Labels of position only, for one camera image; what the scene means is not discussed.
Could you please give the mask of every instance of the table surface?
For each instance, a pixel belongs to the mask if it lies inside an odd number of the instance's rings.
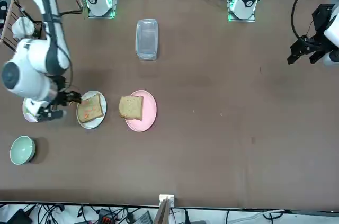
[[[227,22],[223,0],[119,0],[114,20],[64,16],[74,90],[102,92],[106,117],[86,130],[71,106],[63,120],[31,124],[22,98],[1,87],[0,199],[157,205],[174,194],[187,207],[338,209],[339,70],[307,57],[287,64],[293,1],[261,0],[256,23]],[[300,35],[324,2],[299,1]],[[158,59],[141,62],[136,23],[153,18]],[[10,57],[2,48],[1,62]],[[137,89],[158,106],[143,133],[118,114]],[[20,135],[36,139],[37,155],[14,166]]]

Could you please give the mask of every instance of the toast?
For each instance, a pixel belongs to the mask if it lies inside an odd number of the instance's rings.
[[[78,106],[78,117],[81,123],[93,121],[103,115],[99,94],[81,101]]]
[[[125,119],[142,120],[143,96],[121,97],[119,102],[119,114]]]

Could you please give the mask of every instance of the pink dish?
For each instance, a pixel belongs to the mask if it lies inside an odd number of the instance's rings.
[[[144,101],[142,104],[142,121],[127,120],[125,119],[128,127],[136,132],[148,130],[155,121],[157,116],[157,104],[153,96],[145,90],[137,90],[131,96],[143,96]]]

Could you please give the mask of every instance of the plate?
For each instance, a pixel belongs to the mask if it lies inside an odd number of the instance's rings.
[[[143,96],[142,102],[142,120],[125,119],[129,128],[136,132],[148,130],[155,121],[157,116],[157,104],[153,96],[146,90],[137,90],[131,96]]]
[[[98,127],[100,125],[100,123],[104,120],[105,115],[106,115],[106,109],[107,109],[107,105],[106,105],[106,100],[104,95],[102,95],[101,92],[98,91],[89,91],[87,93],[85,93],[83,96],[81,96],[81,99],[84,101],[90,97],[93,97],[95,94],[100,95],[100,104],[101,104],[101,108],[102,108],[102,112],[104,113],[104,115],[102,117],[96,118],[93,121],[90,122],[80,122],[79,117],[78,117],[78,106],[76,107],[76,119],[78,119],[79,124],[84,127],[85,129],[94,129],[96,127]]]

